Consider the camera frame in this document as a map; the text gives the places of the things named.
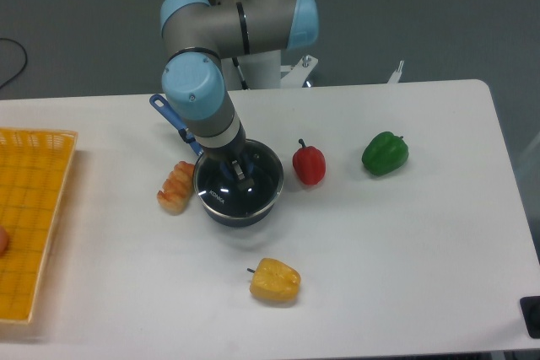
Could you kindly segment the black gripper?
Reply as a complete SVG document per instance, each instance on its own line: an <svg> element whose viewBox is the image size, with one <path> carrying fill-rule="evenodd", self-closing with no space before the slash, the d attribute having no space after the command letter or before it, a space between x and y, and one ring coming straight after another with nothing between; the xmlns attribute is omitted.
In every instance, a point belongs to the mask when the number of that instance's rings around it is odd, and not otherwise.
<svg viewBox="0 0 540 360"><path fill-rule="evenodd" d="M240 191L248 191L254 186L253 163L249 159L233 160L230 164L225 161L236 158L243 151L246 144L243 126L231 133L224 132L215 137L195 137L186 128L178 132L182 141L198 158L205 154L210 159L221 161L219 163L221 174L226 179L234 179Z"/></svg>

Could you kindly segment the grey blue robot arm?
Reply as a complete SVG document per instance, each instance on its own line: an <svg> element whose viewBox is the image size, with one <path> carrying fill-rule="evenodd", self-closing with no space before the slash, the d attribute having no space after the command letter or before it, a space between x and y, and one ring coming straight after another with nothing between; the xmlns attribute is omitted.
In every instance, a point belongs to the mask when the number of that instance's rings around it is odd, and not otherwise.
<svg viewBox="0 0 540 360"><path fill-rule="evenodd" d="M164 0L160 35L166 99L203 154L224 163L240 188L253 185L246 134L228 95L222 61L313 44L315 0Z"/></svg>

